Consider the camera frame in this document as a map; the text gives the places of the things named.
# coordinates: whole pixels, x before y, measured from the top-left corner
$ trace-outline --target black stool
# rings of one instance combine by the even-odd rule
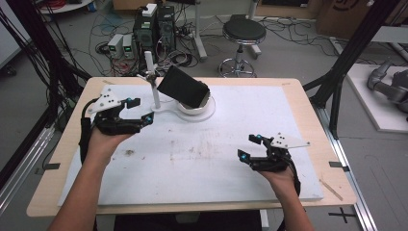
[[[264,26],[256,21],[239,18],[226,22],[222,28],[224,36],[239,44],[235,58],[224,60],[218,67],[223,77],[256,77],[254,67],[241,58],[244,45],[261,43],[267,35]]]

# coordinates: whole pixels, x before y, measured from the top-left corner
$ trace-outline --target black object on floor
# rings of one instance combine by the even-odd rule
[[[178,223],[175,214],[120,215],[114,231],[261,231],[255,211],[203,212],[195,223]]]

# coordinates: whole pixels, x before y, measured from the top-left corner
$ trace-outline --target black metal pole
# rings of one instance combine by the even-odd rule
[[[320,108],[324,108],[327,100],[335,93],[329,124],[335,139],[338,138],[337,122],[343,80],[398,3],[398,0],[376,0],[333,67],[324,76],[303,86],[305,90],[320,86],[310,98],[311,102]]]

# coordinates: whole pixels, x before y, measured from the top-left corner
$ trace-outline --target gray floor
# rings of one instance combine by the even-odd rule
[[[59,15],[59,22],[70,47],[74,50],[76,60],[92,76],[101,76],[89,55],[84,52],[90,52],[104,69],[109,69],[108,60],[94,52],[94,46],[98,42],[109,39],[91,35],[90,32],[100,33],[101,27],[98,25],[102,23],[114,25],[124,23],[124,27],[131,28],[132,18],[130,14],[117,14],[108,7],[97,13],[88,13],[86,10],[63,13]],[[203,18],[201,21],[202,28],[211,25],[204,34],[221,35],[222,24],[217,23],[216,18]],[[311,27],[298,25],[297,32],[308,35],[309,39],[316,37],[314,22],[306,23]],[[128,29],[121,27],[117,30],[120,33],[120,30]],[[277,34],[289,37],[288,31]],[[293,34],[293,39],[305,37]],[[203,41],[209,55],[208,60],[183,70],[194,77],[217,77],[218,64],[234,56],[237,45],[222,37],[205,37]],[[318,46],[295,44],[279,38],[273,32],[268,32],[267,39],[260,44],[263,54],[258,60],[254,60],[246,51],[244,55],[254,65],[260,78],[296,78],[302,84],[306,84],[326,73],[337,60],[333,47],[327,41],[317,40],[316,44],[320,44],[326,53],[333,56],[325,55]],[[393,57],[397,64],[406,65],[406,62],[383,44],[371,44],[362,57],[378,63],[387,57]],[[0,135],[2,150],[0,167],[3,167],[12,156],[46,107],[45,86],[38,79],[28,60],[24,55],[18,55],[12,64],[18,71],[17,75],[10,77],[2,74],[0,77],[2,96],[0,129],[3,131]],[[41,177],[35,174],[35,170],[41,166],[45,154],[52,149],[58,137],[59,134],[56,134],[0,217],[0,230],[44,230],[47,227],[51,218],[29,218],[25,211]],[[407,230],[408,199],[405,195],[408,194],[408,183],[404,176],[408,175],[408,168],[405,166],[408,161],[406,151],[408,135],[377,132],[350,84],[344,81],[339,137],[378,230]],[[329,213],[340,213],[339,207],[306,209],[317,230],[361,229],[356,218],[329,216]],[[346,214],[354,214],[351,207],[343,207],[343,210]],[[269,210],[270,227],[275,229],[281,217],[280,210]],[[98,217],[100,230],[113,230],[113,221],[113,216]]]

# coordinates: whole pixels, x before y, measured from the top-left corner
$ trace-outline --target white board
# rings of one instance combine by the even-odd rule
[[[378,65],[355,64],[347,74],[349,83],[378,131],[408,133],[408,122],[406,121],[408,115],[391,103],[387,96],[367,87],[370,74],[377,68]],[[391,66],[382,82],[390,85],[394,74],[405,69],[407,67]]]
[[[123,110],[122,118],[151,112],[154,102],[149,86],[105,88],[111,88],[120,99],[141,99],[139,107]],[[173,114],[155,115],[152,125],[118,147],[103,177],[100,205],[276,200],[268,181],[241,163],[237,151],[266,156],[262,145],[248,140],[249,134],[272,137],[283,132],[301,139],[285,93],[280,87],[210,89],[217,104],[210,119],[188,123]],[[290,152],[302,182],[300,198],[322,199],[306,148]],[[80,166],[77,152],[59,205]]]

